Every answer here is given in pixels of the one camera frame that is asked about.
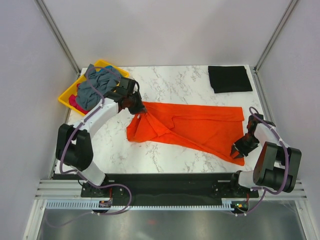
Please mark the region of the orange t shirt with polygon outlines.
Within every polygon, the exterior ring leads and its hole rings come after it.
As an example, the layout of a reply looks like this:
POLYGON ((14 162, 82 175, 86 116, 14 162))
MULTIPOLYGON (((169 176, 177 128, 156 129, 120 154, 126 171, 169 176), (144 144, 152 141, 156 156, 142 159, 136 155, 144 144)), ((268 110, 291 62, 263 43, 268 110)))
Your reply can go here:
POLYGON ((145 102, 146 113, 136 114, 126 128, 130 142, 159 142, 213 154, 239 166, 231 148, 243 137, 243 109, 239 106, 209 106, 145 102))

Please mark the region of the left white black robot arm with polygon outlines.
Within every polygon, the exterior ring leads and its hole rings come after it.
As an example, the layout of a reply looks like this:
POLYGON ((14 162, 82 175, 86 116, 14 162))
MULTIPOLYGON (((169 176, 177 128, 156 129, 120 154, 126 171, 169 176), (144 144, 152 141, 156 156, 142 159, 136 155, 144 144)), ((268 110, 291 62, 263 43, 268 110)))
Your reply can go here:
POLYGON ((104 181, 106 174, 94 162, 92 138, 108 120, 124 109, 132 115, 146 112, 139 91, 127 96, 112 92, 82 119, 74 124, 64 123, 58 129, 55 157, 60 161, 60 173, 78 174, 92 184, 92 191, 99 197, 109 193, 110 185, 104 181))

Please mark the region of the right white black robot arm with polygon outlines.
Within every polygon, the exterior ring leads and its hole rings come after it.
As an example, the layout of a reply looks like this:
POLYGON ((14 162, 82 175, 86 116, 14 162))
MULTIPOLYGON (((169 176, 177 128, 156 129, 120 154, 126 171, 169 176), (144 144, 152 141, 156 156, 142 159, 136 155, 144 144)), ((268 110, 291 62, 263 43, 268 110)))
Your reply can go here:
POLYGON ((230 193, 240 197, 247 189, 265 189, 273 195, 292 192, 296 185, 302 152, 282 140, 273 122, 267 121, 264 124, 251 119, 246 128, 247 133, 232 145, 231 158, 238 160, 247 157, 258 146, 261 146, 262 150, 253 170, 238 170, 232 174, 230 193))

